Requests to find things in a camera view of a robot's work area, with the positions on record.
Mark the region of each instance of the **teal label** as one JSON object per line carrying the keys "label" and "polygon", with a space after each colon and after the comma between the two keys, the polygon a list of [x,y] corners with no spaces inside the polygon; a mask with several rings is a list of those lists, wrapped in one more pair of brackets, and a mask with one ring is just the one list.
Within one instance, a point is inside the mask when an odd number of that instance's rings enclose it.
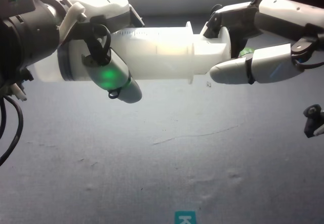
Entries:
{"label": "teal label", "polygon": [[196,213],[194,211],[176,211],[175,224],[196,224]]}

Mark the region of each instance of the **gray table surface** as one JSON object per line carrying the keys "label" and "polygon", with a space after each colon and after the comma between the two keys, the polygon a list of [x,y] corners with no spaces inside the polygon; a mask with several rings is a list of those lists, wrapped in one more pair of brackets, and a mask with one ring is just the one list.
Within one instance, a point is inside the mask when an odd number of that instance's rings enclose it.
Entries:
{"label": "gray table surface", "polygon": [[[204,20],[192,21],[199,32]],[[281,42],[263,35],[248,45]],[[302,114],[323,104],[323,75],[139,81],[133,105],[91,82],[26,83],[24,131],[0,168],[0,223],[165,224],[179,210],[195,211],[199,224],[324,223],[324,137],[306,138]],[[1,152],[17,125],[7,108]]]}

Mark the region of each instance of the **black cable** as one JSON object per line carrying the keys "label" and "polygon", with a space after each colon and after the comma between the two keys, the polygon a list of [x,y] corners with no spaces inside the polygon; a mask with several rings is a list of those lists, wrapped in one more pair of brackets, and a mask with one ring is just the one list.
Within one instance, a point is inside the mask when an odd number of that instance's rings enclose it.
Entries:
{"label": "black cable", "polygon": [[299,63],[297,60],[295,60],[295,63],[296,63],[296,66],[302,70],[314,69],[314,68],[324,65],[324,62],[320,62],[320,63],[316,63],[316,64],[302,64],[302,63]]}
{"label": "black cable", "polygon": [[0,124],[0,139],[5,132],[6,123],[7,123],[7,113],[6,113],[6,105],[5,100],[3,98],[0,99],[0,108],[1,108],[1,124]]}
{"label": "black cable", "polygon": [[101,27],[105,30],[106,33],[106,42],[105,45],[103,46],[103,51],[105,54],[107,54],[109,52],[110,49],[110,44],[111,44],[111,35],[110,35],[110,31],[109,29],[103,25],[103,24],[96,24],[96,26]]}
{"label": "black cable", "polygon": [[19,107],[19,105],[12,98],[10,98],[9,96],[4,96],[4,98],[9,103],[11,103],[15,107],[15,109],[17,111],[17,114],[18,114],[18,128],[17,128],[17,131],[16,131],[16,135],[15,135],[14,139],[12,140],[10,146],[8,147],[6,152],[0,157],[0,166],[7,160],[7,158],[10,156],[12,151],[15,149],[15,147],[16,147],[19,139],[20,139],[20,136],[21,136],[21,133],[22,133],[22,128],[24,127],[24,118],[23,118],[22,111],[21,111],[21,108]]}

